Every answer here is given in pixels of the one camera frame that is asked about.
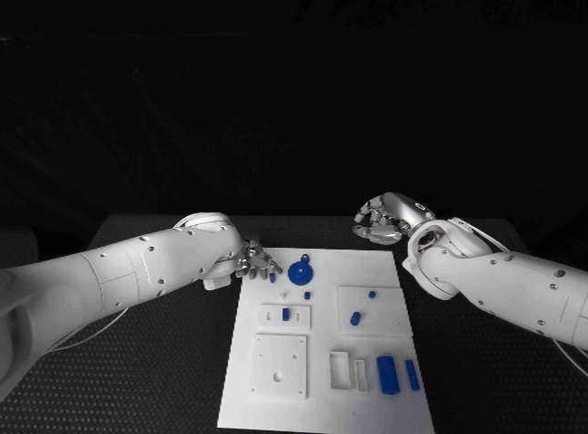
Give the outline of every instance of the dark fabric backdrop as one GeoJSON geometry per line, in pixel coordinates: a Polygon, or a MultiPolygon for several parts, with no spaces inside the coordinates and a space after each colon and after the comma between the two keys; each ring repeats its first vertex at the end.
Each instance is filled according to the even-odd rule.
{"type": "Polygon", "coordinates": [[[0,21],[0,225],[49,258],[115,212],[396,191],[588,269],[588,2],[269,4],[0,21]]]}

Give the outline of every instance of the textured tabletop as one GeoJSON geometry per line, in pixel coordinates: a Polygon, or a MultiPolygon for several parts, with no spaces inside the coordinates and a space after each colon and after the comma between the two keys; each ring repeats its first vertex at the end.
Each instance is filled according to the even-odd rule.
{"type": "MultiPolygon", "coordinates": [[[[91,247],[167,229],[180,218],[112,216],[91,247]]],[[[405,241],[388,248],[362,240],[350,217],[232,220],[242,233],[261,234],[266,247],[393,251],[438,434],[588,432],[588,380],[552,341],[461,295],[449,301],[428,295],[402,269],[405,241]]],[[[506,221],[465,220],[526,251],[506,221]]],[[[227,431],[216,421],[239,288],[235,279],[207,292],[199,281],[132,308],[89,342],[47,355],[0,405],[0,433],[227,431]]]]}

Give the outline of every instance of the blue plastic part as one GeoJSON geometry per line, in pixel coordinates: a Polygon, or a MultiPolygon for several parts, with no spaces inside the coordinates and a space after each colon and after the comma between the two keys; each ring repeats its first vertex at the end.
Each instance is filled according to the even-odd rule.
{"type": "Polygon", "coordinates": [[[354,312],[351,314],[351,319],[349,320],[349,323],[354,326],[359,325],[359,323],[362,322],[362,313],[360,312],[354,312]]]}
{"type": "Polygon", "coordinates": [[[416,379],[415,364],[412,360],[406,360],[408,381],[411,382],[411,390],[419,390],[419,380],[416,379]]]}
{"type": "Polygon", "coordinates": [[[302,255],[302,259],[300,262],[295,262],[292,266],[289,267],[289,280],[295,285],[305,285],[313,280],[313,267],[308,265],[310,263],[310,256],[302,255]]]}
{"type": "Polygon", "coordinates": [[[398,383],[393,358],[389,355],[383,355],[377,357],[376,363],[382,393],[385,395],[396,395],[400,392],[400,384],[398,383]]]}

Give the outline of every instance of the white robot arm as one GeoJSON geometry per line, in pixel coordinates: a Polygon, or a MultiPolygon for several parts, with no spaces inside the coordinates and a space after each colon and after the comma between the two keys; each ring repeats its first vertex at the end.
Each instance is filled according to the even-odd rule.
{"type": "Polygon", "coordinates": [[[372,226],[354,226],[354,233],[380,244],[411,238],[403,267],[429,294],[447,300],[461,292],[488,314],[588,350],[588,272],[509,251],[461,219],[435,220],[400,194],[369,201],[356,222],[366,214],[372,226]]]}
{"type": "Polygon", "coordinates": [[[216,289],[232,273],[266,278],[281,272],[216,212],[95,250],[0,269],[0,401],[39,358],[98,319],[197,279],[216,289]]]}

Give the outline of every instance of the white rectangular piece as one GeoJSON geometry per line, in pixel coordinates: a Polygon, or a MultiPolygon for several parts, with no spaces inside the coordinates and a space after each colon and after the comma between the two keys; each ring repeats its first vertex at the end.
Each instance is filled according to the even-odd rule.
{"type": "Polygon", "coordinates": [[[364,371],[364,360],[354,360],[354,379],[359,393],[367,393],[367,372],[364,371]]]}
{"type": "Polygon", "coordinates": [[[343,351],[330,352],[330,388],[334,391],[351,389],[349,379],[349,354],[343,351]]]}
{"type": "Polygon", "coordinates": [[[251,394],[307,398],[307,337],[256,335],[252,349],[251,394]]]}
{"type": "MultiPolygon", "coordinates": [[[[390,251],[266,249],[285,272],[277,282],[242,280],[238,318],[227,359],[226,384],[219,410],[219,428],[262,429],[337,434],[432,434],[425,391],[425,373],[418,368],[408,321],[396,337],[351,336],[338,330],[338,287],[398,288],[398,269],[390,251]],[[301,256],[310,256],[313,280],[298,287],[287,279],[287,269],[301,256]],[[311,293],[310,300],[304,293],[311,293]],[[281,399],[252,394],[253,339],[261,305],[289,303],[313,307],[310,331],[275,330],[274,335],[307,335],[307,398],[281,399]],[[367,393],[337,392],[330,387],[330,352],[349,353],[350,361],[366,361],[367,393]],[[398,366],[398,381],[408,385],[403,361],[412,359],[419,373],[421,392],[383,395],[376,358],[389,355],[398,366]]],[[[383,299],[376,294],[376,301],[383,299]]]]}
{"type": "Polygon", "coordinates": [[[258,328],[310,330],[310,306],[259,305],[258,328]],[[289,320],[282,319],[282,309],[289,309],[289,320]]]}
{"type": "Polygon", "coordinates": [[[338,330],[344,335],[412,337],[402,289],[338,287],[338,330]],[[350,323],[354,312],[362,313],[356,326],[350,323]]]}

